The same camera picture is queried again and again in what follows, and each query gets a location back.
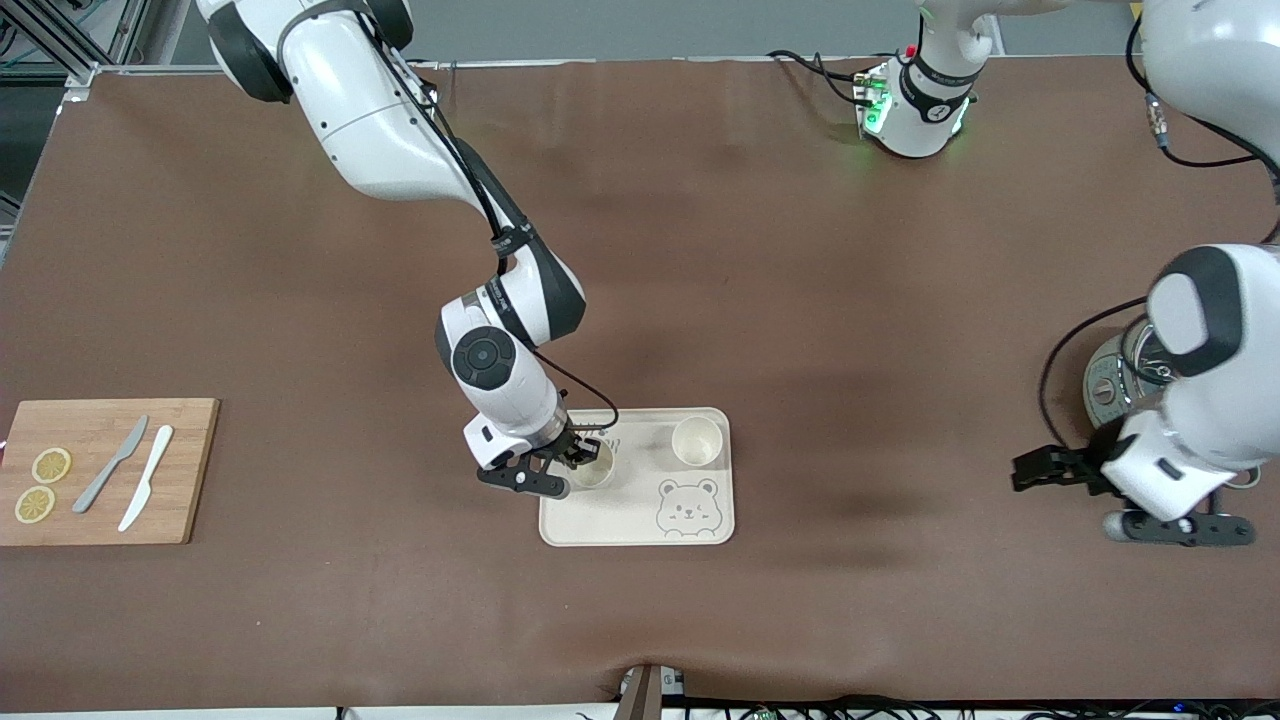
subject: paper cup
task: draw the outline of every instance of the paper cup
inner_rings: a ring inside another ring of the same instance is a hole
[[[724,433],[707,418],[685,418],[671,434],[671,450],[676,452],[676,457],[694,468],[716,460],[723,448]]]
[[[602,442],[596,459],[572,470],[566,466],[564,479],[573,489],[600,489],[613,479],[613,451]]]

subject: cutting board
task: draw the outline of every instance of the cutting board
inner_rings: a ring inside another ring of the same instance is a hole
[[[88,512],[72,512],[76,498],[120,448],[138,418],[148,415],[133,455],[120,462]],[[157,544],[191,538],[196,501],[218,419],[212,398],[31,400],[18,405],[9,445],[0,461],[0,546]],[[116,527],[160,425],[173,425],[173,439],[151,478],[151,500],[125,532]],[[18,496],[38,484],[31,464],[50,447],[72,455],[72,469],[47,487],[56,493],[54,511],[24,525],[14,515]]]

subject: table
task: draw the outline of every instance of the table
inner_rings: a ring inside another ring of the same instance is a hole
[[[296,106],[221,77],[105,74],[0,272],[0,427],[26,398],[223,409],[191,544],[0,551],[0,710],[593,701],[643,661],[750,698],[1280,694],[1277,483],[1226,496],[1256,546],[1199,551],[1010,491],[1056,338],[1272,224],[1261,168],[1161,158],[1119,59],[992,61],[919,161],[794,65],[433,77],[588,288],[548,352],[622,406],[728,414],[733,538],[543,544],[475,480],[433,347],[493,269],[483,219],[358,195]],[[1055,375],[1076,438],[1121,322]]]

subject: floor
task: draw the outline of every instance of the floor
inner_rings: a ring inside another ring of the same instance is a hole
[[[214,63],[191,0],[154,0],[133,61]],[[406,58],[440,61],[644,60],[762,55],[780,47],[828,55],[895,50],[915,37],[909,0],[408,0]],[[101,13],[110,17],[109,12]],[[1120,54],[1133,18],[1124,4],[1082,3],[1000,20],[1009,55]],[[0,81],[0,190],[22,197],[61,92]]]

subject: dried lemon slice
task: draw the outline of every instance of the dried lemon slice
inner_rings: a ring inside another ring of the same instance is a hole
[[[56,483],[72,470],[72,454],[60,447],[50,447],[31,464],[31,477],[37,483]]]
[[[54,511],[54,500],[58,496],[54,495],[51,488],[45,486],[35,486],[27,488],[27,492],[18,497],[18,503],[13,506],[13,515],[18,518],[19,523],[29,525],[32,523],[38,523],[49,514]]]

